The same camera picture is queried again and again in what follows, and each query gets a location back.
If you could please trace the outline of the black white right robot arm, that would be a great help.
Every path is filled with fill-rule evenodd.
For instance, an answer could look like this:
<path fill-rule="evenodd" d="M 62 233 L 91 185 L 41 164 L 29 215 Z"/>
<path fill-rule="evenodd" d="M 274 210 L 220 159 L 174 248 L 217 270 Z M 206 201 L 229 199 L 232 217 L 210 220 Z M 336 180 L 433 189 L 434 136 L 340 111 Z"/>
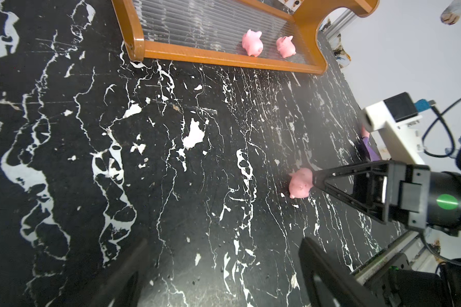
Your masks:
<path fill-rule="evenodd" d="M 313 186 L 381 223 L 397 221 L 424 234 L 432 228 L 461 232 L 461 148 L 458 173 L 432 172 L 425 165 L 365 162 L 317 171 Z M 367 282 L 334 268 L 312 239 L 299 251 L 311 303 L 316 306 L 461 306 L 461 258 L 442 258 L 433 273 L 388 261 Z"/>

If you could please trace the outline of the small pink pig toy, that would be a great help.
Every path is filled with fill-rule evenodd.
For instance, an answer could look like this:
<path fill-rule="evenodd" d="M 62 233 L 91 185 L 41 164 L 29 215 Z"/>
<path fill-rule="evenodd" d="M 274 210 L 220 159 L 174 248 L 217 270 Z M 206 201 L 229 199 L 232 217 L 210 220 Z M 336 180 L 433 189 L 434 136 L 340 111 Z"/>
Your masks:
<path fill-rule="evenodd" d="M 249 29 L 242 37 L 242 47 L 248 56 L 258 57 L 263 51 L 262 32 Z"/>

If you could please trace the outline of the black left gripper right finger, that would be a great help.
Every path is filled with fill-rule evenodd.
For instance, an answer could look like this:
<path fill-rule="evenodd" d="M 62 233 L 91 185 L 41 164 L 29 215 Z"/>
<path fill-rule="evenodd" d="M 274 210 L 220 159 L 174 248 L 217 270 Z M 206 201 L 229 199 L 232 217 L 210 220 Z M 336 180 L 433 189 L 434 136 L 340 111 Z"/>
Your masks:
<path fill-rule="evenodd" d="M 302 239 L 299 258 L 311 306 L 384 306 L 313 239 Z"/>

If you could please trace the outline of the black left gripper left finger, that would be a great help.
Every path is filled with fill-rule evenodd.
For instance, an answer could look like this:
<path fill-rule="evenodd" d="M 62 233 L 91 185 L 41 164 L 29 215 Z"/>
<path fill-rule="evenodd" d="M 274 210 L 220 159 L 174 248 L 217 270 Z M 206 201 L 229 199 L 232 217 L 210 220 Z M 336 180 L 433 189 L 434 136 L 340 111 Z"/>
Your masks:
<path fill-rule="evenodd" d="M 140 239 L 94 281 L 87 306 L 137 306 L 149 267 L 149 244 Z"/>

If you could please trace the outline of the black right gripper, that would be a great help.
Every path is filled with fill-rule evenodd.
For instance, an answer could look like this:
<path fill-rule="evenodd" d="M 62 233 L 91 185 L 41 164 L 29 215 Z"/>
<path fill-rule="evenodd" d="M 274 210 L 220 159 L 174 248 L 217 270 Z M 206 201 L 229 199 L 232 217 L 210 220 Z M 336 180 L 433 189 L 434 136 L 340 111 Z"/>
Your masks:
<path fill-rule="evenodd" d="M 360 162 L 313 171 L 312 184 L 381 224 L 398 221 L 408 230 L 423 232 L 428 217 L 430 174 L 426 165 L 393 160 Z M 348 194 L 337 186 L 344 179 L 367 185 L 378 177 L 386 177 L 382 194 L 364 188 Z"/>

